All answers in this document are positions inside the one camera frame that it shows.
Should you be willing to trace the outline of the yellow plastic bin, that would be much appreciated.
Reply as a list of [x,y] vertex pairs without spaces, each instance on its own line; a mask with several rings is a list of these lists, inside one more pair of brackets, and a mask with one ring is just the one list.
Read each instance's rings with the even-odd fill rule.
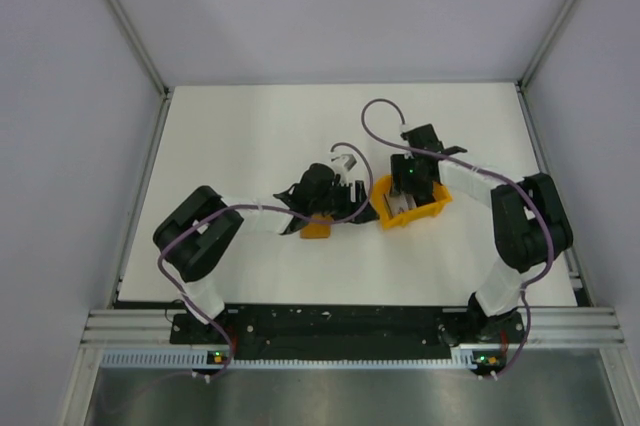
[[385,206],[384,195],[389,194],[391,184],[392,176],[384,176],[374,184],[371,194],[371,205],[378,213],[379,222],[383,230],[389,230],[395,227],[405,227],[409,223],[423,218],[436,217],[444,210],[447,204],[453,201],[449,190],[445,186],[434,182],[433,202],[419,205],[413,196],[416,202],[416,208],[414,210],[401,214],[395,218],[390,218]]

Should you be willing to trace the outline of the silver VIP card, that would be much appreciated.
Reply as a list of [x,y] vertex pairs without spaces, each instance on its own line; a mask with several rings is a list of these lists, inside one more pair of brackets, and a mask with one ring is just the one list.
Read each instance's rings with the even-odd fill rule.
[[395,218],[416,208],[414,197],[406,193],[398,195],[385,194],[384,201],[390,218]]

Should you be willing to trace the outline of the orange leather card holder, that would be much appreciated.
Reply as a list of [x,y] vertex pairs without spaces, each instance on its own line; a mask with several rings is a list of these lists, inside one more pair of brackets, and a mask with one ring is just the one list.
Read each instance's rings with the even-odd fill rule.
[[308,223],[300,230],[299,237],[304,240],[328,239],[331,236],[333,218],[314,214],[312,219],[313,222]]

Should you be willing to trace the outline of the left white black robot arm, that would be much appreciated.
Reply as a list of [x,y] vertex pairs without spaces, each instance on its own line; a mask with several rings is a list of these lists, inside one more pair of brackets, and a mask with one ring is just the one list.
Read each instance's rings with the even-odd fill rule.
[[226,333],[224,300],[211,276],[239,234],[286,236],[310,226],[378,219],[365,183],[351,177],[356,163],[352,154],[313,163],[288,189],[265,199],[233,200],[200,186],[156,228],[152,241],[160,252],[159,269],[194,317],[197,336],[212,343]]

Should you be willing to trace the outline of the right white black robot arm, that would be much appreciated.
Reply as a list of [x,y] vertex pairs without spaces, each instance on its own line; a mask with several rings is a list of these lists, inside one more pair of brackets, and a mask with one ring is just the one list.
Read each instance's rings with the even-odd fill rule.
[[573,245],[573,232],[554,180],[546,173],[511,179],[476,166],[467,150],[446,148],[431,124],[404,126],[404,154],[391,156],[393,196],[409,196],[417,206],[435,201],[437,185],[454,189],[491,211],[498,258],[467,306],[467,330],[487,342],[498,335],[532,283],[524,275],[544,264],[546,275],[560,253]]

